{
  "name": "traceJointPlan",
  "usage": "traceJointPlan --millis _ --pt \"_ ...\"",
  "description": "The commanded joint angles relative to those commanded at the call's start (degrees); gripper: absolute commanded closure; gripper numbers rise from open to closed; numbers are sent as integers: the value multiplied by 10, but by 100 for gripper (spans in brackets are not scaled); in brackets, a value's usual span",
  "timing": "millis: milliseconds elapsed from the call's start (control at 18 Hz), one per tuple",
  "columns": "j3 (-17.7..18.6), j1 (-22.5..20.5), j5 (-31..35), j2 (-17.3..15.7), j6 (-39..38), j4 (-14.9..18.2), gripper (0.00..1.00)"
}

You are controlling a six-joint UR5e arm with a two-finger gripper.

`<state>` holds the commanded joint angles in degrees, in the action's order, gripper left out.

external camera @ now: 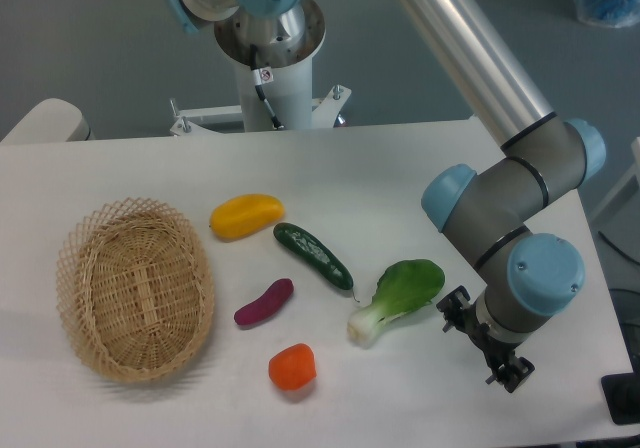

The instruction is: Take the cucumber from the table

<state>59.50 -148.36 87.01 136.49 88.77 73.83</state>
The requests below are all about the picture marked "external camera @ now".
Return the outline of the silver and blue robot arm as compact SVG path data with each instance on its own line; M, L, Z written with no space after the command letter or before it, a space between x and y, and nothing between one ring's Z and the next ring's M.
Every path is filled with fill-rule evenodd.
M184 31L213 27L238 65L246 130L308 129L319 120L308 62L325 25L314 0L167 2ZM476 299L455 289L438 309L448 328L483 352L491 380L514 391L534 370L516 348L585 279L570 243L534 234L526 221L602 167L604 141L589 124L555 114L474 0L399 2L504 155L482 173L465 165L445 170L421 205L486 284Z

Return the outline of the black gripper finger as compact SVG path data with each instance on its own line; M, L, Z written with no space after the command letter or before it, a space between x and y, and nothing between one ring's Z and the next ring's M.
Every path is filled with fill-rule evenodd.
M470 308L470 295L463 285L458 286L444 296L436 304L436 309L445 320L442 331L447 333L455 329L461 333L466 333L466 315Z
M509 353L506 358L496 357L488 359L491 375L485 380L487 385L500 384L508 393L514 393L530 375L535 366L528 359Z

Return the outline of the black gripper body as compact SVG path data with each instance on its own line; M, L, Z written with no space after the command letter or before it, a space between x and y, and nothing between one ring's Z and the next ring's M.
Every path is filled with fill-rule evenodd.
M497 323L482 303L474 303L465 311L464 331L485 356L489 367L511 363L522 337Z

